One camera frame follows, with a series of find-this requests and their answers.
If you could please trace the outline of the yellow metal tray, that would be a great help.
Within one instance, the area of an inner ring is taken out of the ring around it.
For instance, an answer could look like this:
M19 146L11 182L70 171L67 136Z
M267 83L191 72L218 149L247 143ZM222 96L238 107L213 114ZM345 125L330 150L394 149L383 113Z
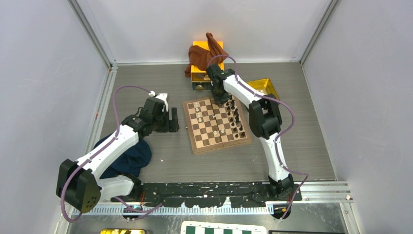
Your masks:
M249 84L252 88L256 89L257 91L264 93L265 95L273 94L276 99L279 99L279 96L269 78L248 81L247 84Z

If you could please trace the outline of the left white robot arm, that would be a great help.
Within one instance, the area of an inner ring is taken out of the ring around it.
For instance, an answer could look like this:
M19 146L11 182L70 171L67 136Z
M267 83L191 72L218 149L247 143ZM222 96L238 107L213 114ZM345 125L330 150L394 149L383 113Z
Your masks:
M137 115L126 117L109 138L75 161L66 159L59 167L56 195L81 213L92 210L98 202L124 196L137 201L142 195L140 180L127 173L101 178L104 172L129 148L152 132L177 132L177 108L169 113L168 94L146 99Z

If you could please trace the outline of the wooden chess board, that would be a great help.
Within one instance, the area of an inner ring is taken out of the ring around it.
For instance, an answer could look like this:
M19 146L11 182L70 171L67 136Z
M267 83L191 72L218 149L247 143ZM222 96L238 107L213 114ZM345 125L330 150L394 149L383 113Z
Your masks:
M233 96L222 105L212 97L183 102L183 110L193 153L249 144L253 136L245 119L242 104Z

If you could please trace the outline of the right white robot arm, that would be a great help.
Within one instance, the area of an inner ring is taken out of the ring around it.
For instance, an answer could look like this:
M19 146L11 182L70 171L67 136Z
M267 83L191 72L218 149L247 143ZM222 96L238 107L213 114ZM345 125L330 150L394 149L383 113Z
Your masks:
M272 197L283 200L294 185L281 146L282 118L274 96L265 95L243 81L232 69L222 70L218 64L206 69L212 83L216 103L223 104L230 96L248 108L249 128L264 149L268 163L269 189Z

